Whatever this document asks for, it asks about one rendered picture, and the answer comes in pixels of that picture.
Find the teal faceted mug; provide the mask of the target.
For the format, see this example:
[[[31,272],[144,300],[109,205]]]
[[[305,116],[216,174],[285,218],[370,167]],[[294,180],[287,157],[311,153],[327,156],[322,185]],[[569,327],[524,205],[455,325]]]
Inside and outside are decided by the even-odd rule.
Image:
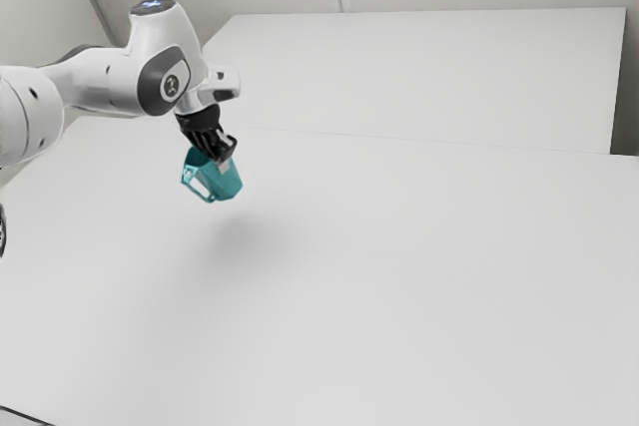
[[[230,200],[243,187],[233,158],[218,165],[195,147],[186,154],[181,183],[208,204]]]

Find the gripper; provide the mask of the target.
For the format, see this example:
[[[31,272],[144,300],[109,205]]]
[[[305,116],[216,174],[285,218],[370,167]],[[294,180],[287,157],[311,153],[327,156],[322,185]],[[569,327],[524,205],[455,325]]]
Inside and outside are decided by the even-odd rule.
[[[176,114],[175,117],[182,134],[224,173],[238,141],[219,128],[220,115],[220,106],[212,104],[199,112]]]

